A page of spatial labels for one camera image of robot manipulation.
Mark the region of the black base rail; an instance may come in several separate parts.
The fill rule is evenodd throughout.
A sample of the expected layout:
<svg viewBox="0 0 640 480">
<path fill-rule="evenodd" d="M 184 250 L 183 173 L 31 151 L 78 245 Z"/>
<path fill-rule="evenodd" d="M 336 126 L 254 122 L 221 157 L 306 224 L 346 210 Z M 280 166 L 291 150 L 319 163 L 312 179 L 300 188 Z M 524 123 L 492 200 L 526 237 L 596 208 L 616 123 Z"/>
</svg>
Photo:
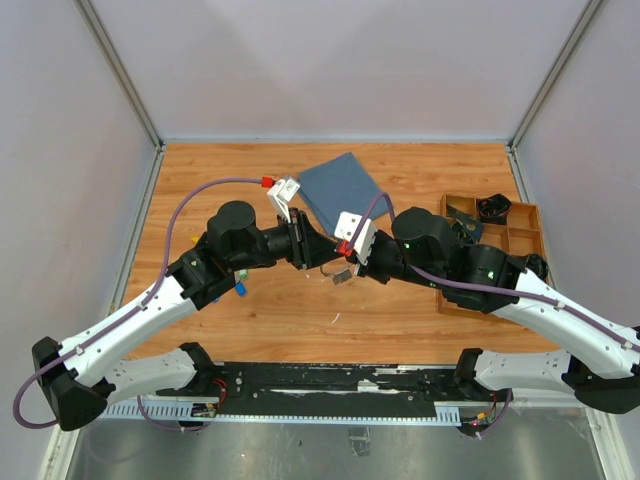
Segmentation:
<svg viewBox="0 0 640 480">
<path fill-rule="evenodd" d="M 508 395 L 461 380 L 451 367 L 249 362 L 218 362 L 193 385 L 156 394 L 202 404 L 222 387 L 227 417 L 320 422 L 426 422 L 437 418 L 438 402 L 491 404 Z"/>
</svg>

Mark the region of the dark blue key tag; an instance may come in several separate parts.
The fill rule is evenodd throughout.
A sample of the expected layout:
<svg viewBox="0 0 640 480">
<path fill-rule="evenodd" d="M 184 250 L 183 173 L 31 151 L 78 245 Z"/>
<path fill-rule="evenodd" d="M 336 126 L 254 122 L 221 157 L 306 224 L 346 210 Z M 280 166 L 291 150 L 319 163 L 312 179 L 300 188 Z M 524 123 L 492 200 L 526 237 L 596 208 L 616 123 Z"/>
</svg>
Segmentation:
<svg viewBox="0 0 640 480">
<path fill-rule="evenodd" d="M 237 283 L 235 285 L 235 291 L 239 296 L 246 296 L 247 295 L 247 289 L 245 287 L 245 285 L 241 282 Z"/>
</svg>

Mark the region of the folded blue cloth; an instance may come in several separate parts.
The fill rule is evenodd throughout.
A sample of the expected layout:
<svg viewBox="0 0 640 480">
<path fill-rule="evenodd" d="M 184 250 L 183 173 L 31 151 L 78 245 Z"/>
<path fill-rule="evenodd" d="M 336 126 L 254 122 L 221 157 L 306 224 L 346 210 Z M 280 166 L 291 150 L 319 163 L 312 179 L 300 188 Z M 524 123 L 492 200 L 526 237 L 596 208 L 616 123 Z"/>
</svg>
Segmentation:
<svg viewBox="0 0 640 480">
<path fill-rule="evenodd" d="M 302 171 L 298 194 L 328 235 L 343 211 L 366 212 L 381 188 L 351 152 Z"/>
</svg>

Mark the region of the silver metal keyring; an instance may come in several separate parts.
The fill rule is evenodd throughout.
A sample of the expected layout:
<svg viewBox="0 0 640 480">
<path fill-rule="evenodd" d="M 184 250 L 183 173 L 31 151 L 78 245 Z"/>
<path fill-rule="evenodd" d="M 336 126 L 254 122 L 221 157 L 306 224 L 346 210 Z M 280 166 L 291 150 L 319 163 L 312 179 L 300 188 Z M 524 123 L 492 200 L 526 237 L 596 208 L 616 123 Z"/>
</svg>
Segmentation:
<svg viewBox="0 0 640 480">
<path fill-rule="evenodd" d="M 320 273 L 324 277 L 329 278 L 334 285 L 346 283 L 353 277 L 353 274 L 349 267 L 344 267 L 337 271 L 329 271 L 321 266 Z"/>
</svg>

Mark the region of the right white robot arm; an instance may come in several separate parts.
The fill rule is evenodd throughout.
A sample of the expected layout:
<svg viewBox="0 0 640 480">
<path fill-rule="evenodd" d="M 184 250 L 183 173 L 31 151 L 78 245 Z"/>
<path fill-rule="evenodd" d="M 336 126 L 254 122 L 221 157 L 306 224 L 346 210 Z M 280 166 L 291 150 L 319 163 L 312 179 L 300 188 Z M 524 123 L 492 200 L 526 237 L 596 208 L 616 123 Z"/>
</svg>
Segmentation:
<svg viewBox="0 0 640 480">
<path fill-rule="evenodd" d="M 445 218 L 418 207 L 393 217 L 390 234 L 365 215 L 343 212 L 335 235 L 361 276 L 437 289 L 460 308 L 517 323 L 557 345 L 537 354 L 464 350 L 452 377 L 463 399 L 525 389 L 569 394 L 611 414 L 638 408 L 638 331 L 562 295 L 523 258 L 490 245 L 466 244 Z"/>
</svg>

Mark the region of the wooden compartment tray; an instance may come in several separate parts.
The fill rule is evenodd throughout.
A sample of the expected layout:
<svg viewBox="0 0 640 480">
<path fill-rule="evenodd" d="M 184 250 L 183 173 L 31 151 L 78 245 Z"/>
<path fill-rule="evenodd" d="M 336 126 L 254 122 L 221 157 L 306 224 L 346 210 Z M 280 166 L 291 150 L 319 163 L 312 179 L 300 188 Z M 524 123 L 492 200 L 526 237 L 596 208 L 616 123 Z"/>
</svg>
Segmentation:
<svg viewBox="0 0 640 480">
<path fill-rule="evenodd" d="M 481 198 L 445 193 L 440 200 L 439 214 L 445 217 L 451 226 L 453 220 L 446 213 L 446 205 L 450 204 L 479 220 L 476 210 L 477 199 Z M 547 260 L 538 207 L 529 203 L 512 200 L 511 202 L 507 224 L 483 223 L 484 232 L 479 244 L 500 248 L 523 259 L 535 252 Z"/>
</svg>

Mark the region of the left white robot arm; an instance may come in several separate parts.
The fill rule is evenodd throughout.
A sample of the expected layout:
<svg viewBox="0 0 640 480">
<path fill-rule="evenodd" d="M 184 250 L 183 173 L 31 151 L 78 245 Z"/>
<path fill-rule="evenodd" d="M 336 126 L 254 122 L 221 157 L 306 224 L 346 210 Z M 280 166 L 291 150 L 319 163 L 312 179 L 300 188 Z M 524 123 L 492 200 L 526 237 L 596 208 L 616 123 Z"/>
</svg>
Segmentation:
<svg viewBox="0 0 640 480">
<path fill-rule="evenodd" d="M 155 357 L 127 355 L 155 333 L 233 290 L 243 269 L 269 268 L 286 260 L 311 269 L 337 258 L 336 241 L 317 232 L 306 214 L 291 208 L 277 226 L 261 230 L 244 201 L 222 205 L 196 245 L 160 275 L 160 282 L 91 327 L 56 342 L 45 337 L 32 348 L 44 369 L 38 383 L 64 431 L 82 428 L 108 406 L 157 392 L 200 396 L 211 392 L 217 370 L 196 342 Z"/>
</svg>

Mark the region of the dark rolled tie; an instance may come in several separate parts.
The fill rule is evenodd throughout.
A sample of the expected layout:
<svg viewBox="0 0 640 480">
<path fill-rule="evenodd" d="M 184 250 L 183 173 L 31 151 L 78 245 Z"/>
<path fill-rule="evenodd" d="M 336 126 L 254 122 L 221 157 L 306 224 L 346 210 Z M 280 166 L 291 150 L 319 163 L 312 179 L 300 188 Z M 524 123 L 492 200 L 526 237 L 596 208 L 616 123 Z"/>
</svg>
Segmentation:
<svg viewBox="0 0 640 480">
<path fill-rule="evenodd" d="M 541 255 L 535 252 L 528 254 L 525 259 L 525 265 L 543 282 L 547 280 L 549 267 L 546 260 Z"/>
</svg>

